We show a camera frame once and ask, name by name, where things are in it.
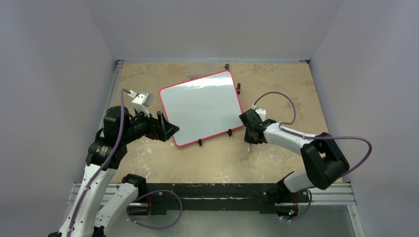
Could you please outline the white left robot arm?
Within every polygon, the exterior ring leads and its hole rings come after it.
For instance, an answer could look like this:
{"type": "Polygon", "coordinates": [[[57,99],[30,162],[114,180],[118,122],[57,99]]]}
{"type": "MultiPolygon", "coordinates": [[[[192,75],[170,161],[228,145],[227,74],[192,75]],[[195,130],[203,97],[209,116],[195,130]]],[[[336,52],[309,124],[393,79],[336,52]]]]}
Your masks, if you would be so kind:
{"type": "Polygon", "coordinates": [[[105,237],[116,219],[135,201],[148,200],[146,178],[128,174],[122,186],[102,205],[105,192],[121,160],[127,154],[127,145],[140,138],[166,142],[179,131],[168,122],[162,112],[157,117],[137,112],[131,115],[124,106],[107,110],[103,127],[88,148],[81,187],[75,202],[61,228],[51,237],[105,237]]]}

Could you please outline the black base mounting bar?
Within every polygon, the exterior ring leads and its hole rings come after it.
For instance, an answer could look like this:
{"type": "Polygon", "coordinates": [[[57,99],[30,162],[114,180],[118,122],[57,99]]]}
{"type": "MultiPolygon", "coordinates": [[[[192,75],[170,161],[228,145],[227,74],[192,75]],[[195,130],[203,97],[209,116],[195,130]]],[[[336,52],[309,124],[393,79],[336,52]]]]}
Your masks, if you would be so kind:
{"type": "Polygon", "coordinates": [[[143,207],[150,215],[184,211],[256,211],[260,214],[297,215],[298,205],[309,201],[308,190],[282,195],[276,183],[150,183],[129,211],[143,207]]]}

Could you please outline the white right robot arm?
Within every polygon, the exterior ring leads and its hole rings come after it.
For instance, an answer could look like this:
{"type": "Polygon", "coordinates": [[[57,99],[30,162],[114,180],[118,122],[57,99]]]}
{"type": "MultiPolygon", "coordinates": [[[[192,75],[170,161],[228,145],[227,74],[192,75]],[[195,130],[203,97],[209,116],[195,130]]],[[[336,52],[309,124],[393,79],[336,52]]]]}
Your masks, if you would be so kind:
{"type": "Polygon", "coordinates": [[[301,190],[313,187],[325,190],[350,169],[346,157],[328,133],[314,135],[287,129],[275,120],[262,120],[254,109],[239,118],[246,128],[246,143],[278,145],[301,156],[304,170],[292,172],[277,183],[277,194],[284,201],[291,200],[301,190]]]}

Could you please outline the red framed whiteboard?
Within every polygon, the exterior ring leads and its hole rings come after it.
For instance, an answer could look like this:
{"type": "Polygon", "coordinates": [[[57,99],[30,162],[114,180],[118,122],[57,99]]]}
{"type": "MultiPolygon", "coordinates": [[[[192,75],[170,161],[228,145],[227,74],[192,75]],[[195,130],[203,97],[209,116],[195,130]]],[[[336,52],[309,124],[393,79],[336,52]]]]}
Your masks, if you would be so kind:
{"type": "Polygon", "coordinates": [[[173,136],[178,147],[243,127],[243,109],[229,70],[163,87],[159,96],[166,119],[179,127],[173,136]]]}

